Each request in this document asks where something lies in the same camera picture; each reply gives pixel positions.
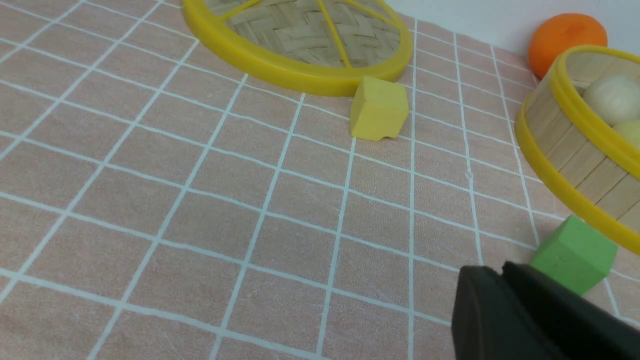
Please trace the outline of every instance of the green cube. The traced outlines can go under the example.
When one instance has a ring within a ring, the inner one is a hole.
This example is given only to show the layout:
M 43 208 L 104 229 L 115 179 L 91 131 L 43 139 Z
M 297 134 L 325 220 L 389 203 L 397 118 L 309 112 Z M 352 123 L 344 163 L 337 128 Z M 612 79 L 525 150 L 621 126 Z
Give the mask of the green cube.
M 575 215 L 545 240 L 531 266 L 582 296 L 611 270 L 618 247 Z

